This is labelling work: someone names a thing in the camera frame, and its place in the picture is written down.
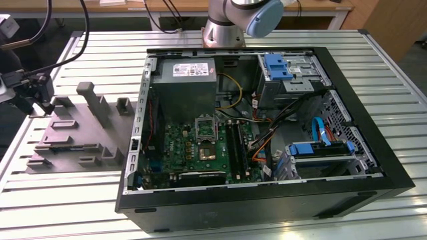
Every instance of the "ram slot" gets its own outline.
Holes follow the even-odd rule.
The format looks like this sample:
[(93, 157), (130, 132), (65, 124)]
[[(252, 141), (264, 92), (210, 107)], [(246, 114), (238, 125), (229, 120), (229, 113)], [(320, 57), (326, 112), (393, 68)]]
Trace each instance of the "ram slot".
[(240, 155), (238, 155), (240, 149), (237, 148), (238, 146), (236, 141), (236, 128), (233, 124), (228, 124), (226, 134), (228, 134), (228, 148), (229, 148), (232, 175), (234, 179), (241, 179)]
[(244, 131), (241, 124), (236, 125), (236, 128), (238, 130), (238, 139), (240, 139), (240, 153), (241, 153), (241, 169), (242, 169), (242, 174), (246, 175), (249, 172), (250, 166), (249, 166), (249, 157), (248, 157), (248, 147), (244, 139)]

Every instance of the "power supply label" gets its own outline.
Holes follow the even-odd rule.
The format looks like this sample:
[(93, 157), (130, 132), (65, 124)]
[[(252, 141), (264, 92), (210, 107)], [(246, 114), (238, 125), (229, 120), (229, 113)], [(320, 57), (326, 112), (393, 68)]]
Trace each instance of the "power supply label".
[(174, 77), (193, 77), (209, 75), (209, 63), (186, 63), (174, 65)]

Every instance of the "floor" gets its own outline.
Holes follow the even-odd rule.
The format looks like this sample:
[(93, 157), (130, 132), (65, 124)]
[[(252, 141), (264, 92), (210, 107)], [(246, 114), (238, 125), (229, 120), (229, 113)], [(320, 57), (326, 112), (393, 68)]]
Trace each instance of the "floor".
[(427, 48), (422, 48), (421, 42), (413, 45), (398, 65), (422, 93), (427, 95)]
[[(186, 18), (185, 28), (199, 30), (206, 23), (206, 19)], [(43, 66), (54, 64), (63, 52), (66, 44), (74, 31), (85, 30), (83, 19), (67, 19), (66, 26), (59, 28), (53, 21), (46, 32), (45, 41), (34, 45), (37, 57)], [(162, 19), (162, 27), (167, 30), (177, 29), (175, 21), (170, 18)], [(151, 25), (147, 18), (94, 18), (91, 19), (93, 31), (150, 31)], [(398, 63), (421, 91), (427, 95), (427, 49), (417, 43), (412, 47), (405, 59)], [(7, 104), (0, 104), (0, 160), (7, 152), (9, 146), (25, 120), (25, 114)]]

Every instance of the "motherboard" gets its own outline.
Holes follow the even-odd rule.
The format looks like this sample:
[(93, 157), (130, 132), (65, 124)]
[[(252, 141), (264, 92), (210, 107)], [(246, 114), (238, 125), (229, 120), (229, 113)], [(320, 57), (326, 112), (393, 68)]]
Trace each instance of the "motherboard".
[(165, 154), (151, 162), (155, 189), (198, 186), (209, 175), (209, 183), (237, 184), (262, 181), (261, 164), (248, 156), (249, 142), (254, 140), (249, 122), (214, 123), (217, 139), (198, 141), (214, 135), (210, 124), (169, 124), (165, 131)]

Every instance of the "slotted metal table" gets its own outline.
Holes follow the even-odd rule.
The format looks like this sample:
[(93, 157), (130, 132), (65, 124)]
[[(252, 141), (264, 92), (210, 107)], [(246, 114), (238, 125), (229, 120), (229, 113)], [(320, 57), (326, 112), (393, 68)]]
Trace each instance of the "slotted metal table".
[[(61, 61), (75, 55), (75, 35)], [(276, 31), (248, 36), (249, 47), (328, 47), (417, 187), (344, 218), (149, 235), (115, 213), (121, 171), (26, 174), (49, 118), (27, 118), (0, 163), (0, 239), (425, 239), (427, 236), (427, 98), (370, 35), (356, 30)], [(95, 84), (110, 102), (138, 98), (150, 48), (202, 47), (202, 33), (93, 32), (83, 56), (54, 70), (55, 94), (85, 102), (77, 86)]]

